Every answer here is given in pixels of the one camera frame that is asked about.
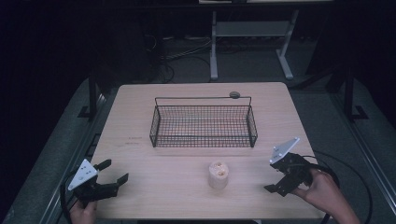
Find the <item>black clamp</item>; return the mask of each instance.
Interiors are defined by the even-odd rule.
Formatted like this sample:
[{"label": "black clamp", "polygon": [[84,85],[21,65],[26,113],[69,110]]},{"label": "black clamp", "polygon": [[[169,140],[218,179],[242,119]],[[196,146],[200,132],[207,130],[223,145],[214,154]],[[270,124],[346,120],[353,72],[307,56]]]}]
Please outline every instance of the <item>black clamp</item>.
[{"label": "black clamp", "polygon": [[[111,160],[106,160],[101,162],[100,164],[94,165],[93,168],[97,171],[101,171],[106,169],[110,165]],[[128,181],[128,175],[129,174],[123,175],[117,180],[116,183],[104,185],[96,183],[98,175],[95,175],[80,186],[76,187],[73,190],[73,193],[84,204],[106,198],[117,197],[119,187]]]},{"label": "black clamp", "polygon": [[306,185],[312,184],[312,175],[309,173],[312,163],[298,154],[288,153],[281,160],[271,164],[271,166],[285,175],[276,185],[264,187],[271,193],[277,192],[285,197],[302,183]]}]

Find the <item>human hand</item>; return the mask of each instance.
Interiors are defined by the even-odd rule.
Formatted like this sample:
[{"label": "human hand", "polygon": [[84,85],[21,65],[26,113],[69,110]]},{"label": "human hand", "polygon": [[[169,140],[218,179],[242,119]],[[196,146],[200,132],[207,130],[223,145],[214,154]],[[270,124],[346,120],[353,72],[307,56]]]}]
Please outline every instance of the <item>human hand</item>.
[{"label": "human hand", "polygon": [[97,202],[90,202],[84,208],[82,202],[77,202],[70,209],[70,218],[73,224],[93,224],[96,220]]},{"label": "human hand", "polygon": [[317,169],[311,169],[310,173],[313,182],[309,189],[297,188],[292,193],[314,205],[317,209],[331,215],[340,224],[360,223],[332,177]]}]

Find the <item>basket handle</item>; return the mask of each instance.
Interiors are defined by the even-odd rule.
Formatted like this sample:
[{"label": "basket handle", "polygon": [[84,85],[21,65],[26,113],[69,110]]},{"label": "basket handle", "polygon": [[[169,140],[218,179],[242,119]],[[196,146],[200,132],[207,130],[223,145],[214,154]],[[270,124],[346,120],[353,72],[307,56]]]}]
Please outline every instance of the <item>basket handle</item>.
[{"label": "basket handle", "polygon": [[248,105],[251,105],[251,96],[238,96],[238,97],[232,97],[232,96],[212,96],[212,97],[155,97],[155,105],[158,106],[158,101],[157,100],[211,100],[211,99],[249,99]]}]

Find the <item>dark background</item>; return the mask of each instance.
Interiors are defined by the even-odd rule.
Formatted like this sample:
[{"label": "dark background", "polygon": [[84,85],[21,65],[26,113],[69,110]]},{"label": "dark background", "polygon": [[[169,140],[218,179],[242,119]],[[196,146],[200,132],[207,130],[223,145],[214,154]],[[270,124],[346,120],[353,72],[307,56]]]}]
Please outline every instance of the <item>dark background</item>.
[{"label": "dark background", "polygon": [[[318,38],[309,75],[335,63],[350,67],[396,127],[396,6],[375,2],[336,1],[328,17],[302,10],[293,38]],[[160,42],[148,53],[147,35],[210,34],[210,11],[136,12],[126,8],[155,1],[101,3],[0,3],[0,219],[83,80],[94,77],[103,92],[123,83],[148,83],[162,48]]]}]

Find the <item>black cable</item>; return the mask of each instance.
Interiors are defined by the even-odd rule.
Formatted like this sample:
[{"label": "black cable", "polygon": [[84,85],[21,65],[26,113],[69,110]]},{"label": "black cable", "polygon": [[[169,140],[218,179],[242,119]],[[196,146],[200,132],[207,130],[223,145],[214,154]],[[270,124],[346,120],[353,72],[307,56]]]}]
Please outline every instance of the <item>black cable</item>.
[{"label": "black cable", "polygon": [[160,66],[164,66],[166,72],[168,72],[168,69],[171,71],[171,76],[169,78],[166,78],[165,73],[163,71],[161,71],[161,69],[160,69],[162,83],[167,84],[167,83],[171,82],[175,76],[175,69],[167,63],[162,63],[162,64],[160,64]]},{"label": "black cable", "polygon": [[328,175],[330,175],[332,177],[332,180],[337,185],[337,187],[340,188],[340,180],[338,179],[338,176],[335,174],[335,172],[331,168],[326,168],[324,166],[313,164],[313,163],[309,164],[308,167],[323,171],[324,173],[327,173]]},{"label": "black cable", "polygon": [[364,178],[361,176],[361,174],[359,174],[359,172],[355,168],[353,168],[351,165],[347,164],[344,161],[341,161],[338,158],[335,158],[332,155],[329,155],[327,153],[324,153],[324,152],[321,152],[321,151],[317,151],[317,150],[313,150],[313,151],[318,153],[318,154],[321,154],[323,156],[329,157],[329,158],[331,158],[331,159],[333,159],[335,161],[338,161],[339,163],[341,163],[341,164],[345,165],[346,167],[348,167],[353,173],[355,173],[359,177],[359,179],[361,180],[361,183],[363,183],[364,187],[366,188],[367,195],[369,197],[369,213],[368,213],[367,218],[364,221],[364,223],[365,224],[370,223],[370,220],[371,220],[371,217],[372,217],[372,214],[373,214],[373,196],[372,196],[372,193],[370,191],[370,188],[368,187],[367,182],[364,180]]},{"label": "black cable", "polygon": [[201,37],[201,38],[195,38],[195,39],[187,38],[187,37],[183,38],[183,40],[185,40],[185,41],[192,42],[192,43],[198,43],[198,44],[205,43],[205,42],[207,42],[208,39],[210,39],[210,37]]},{"label": "black cable", "polygon": [[179,56],[179,57],[176,57],[174,59],[168,59],[168,60],[166,60],[166,63],[163,63],[161,65],[164,66],[166,69],[171,69],[172,76],[170,78],[166,79],[165,76],[164,76],[164,73],[160,70],[160,74],[163,76],[163,83],[164,84],[171,82],[172,79],[175,76],[175,70],[173,69],[173,67],[168,65],[168,62],[172,62],[172,61],[176,61],[176,60],[180,60],[180,59],[198,59],[198,60],[204,62],[210,69],[210,63],[207,60],[205,60],[205,59],[203,59],[201,57],[198,57],[198,56]]},{"label": "black cable", "polygon": [[66,183],[70,176],[75,175],[78,169],[73,170],[72,172],[69,173],[69,175],[66,177],[62,185],[59,187],[60,191],[60,199],[61,199],[61,208],[62,208],[62,214],[64,214],[64,218],[66,218],[67,223],[72,224],[72,220],[70,218],[70,212],[69,209],[67,208],[67,205],[70,203],[71,197],[68,202],[66,202]]},{"label": "black cable", "polygon": [[326,213],[326,215],[324,215],[324,218],[321,220],[320,224],[326,224],[330,219],[330,215]]},{"label": "black cable", "polygon": [[238,41],[234,41],[231,38],[225,38],[223,41],[219,42],[218,54],[235,54],[238,52],[246,51],[248,49],[248,45],[246,44],[244,45],[245,46],[242,47],[241,41],[238,42]]},{"label": "black cable", "polygon": [[[70,202],[72,201],[73,198],[74,198],[74,196],[70,197],[68,203],[70,203]],[[73,202],[73,204],[70,206],[70,209],[71,209],[72,207],[74,207],[74,205],[75,205],[77,202],[78,202],[78,199],[76,199],[76,200]]]},{"label": "black cable", "polygon": [[[73,200],[74,196],[72,195],[69,200],[67,200],[66,204],[70,204],[70,202]],[[64,215],[64,212],[62,212],[61,214],[59,214],[58,218],[56,219],[56,223],[59,223],[59,221],[61,220],[61,217]]]},{"label": "black cable", "polygon": [[317,160],[317,161],[320,161],[321,163],[323,163],[327,168],[330,168],[330,166],[324,161],[324,160],[321,160],[321,159],[319,159],[319,158],[317,158],[317,157],[314,157],[314,156],[303,156],[304,158],[313,158],[313,159],[315,159],[315,160]]},{"label": "black cable", "polygon": [[181,57],[186,56],[186,55],[190,55],[190,54],[202,51],[204,49],[210,49],[210,47],[211,47],[210,43],[211,43],[211,40],[208,39],[208,41],[202,46],[195,47],[193,49],[189,49],[189,50],[186,50],[184,52],[175,53],[175,54],[170,55],[170,56],[164,56],[164,59],[165,60],[177,59],[177,58],[181,58]]}]

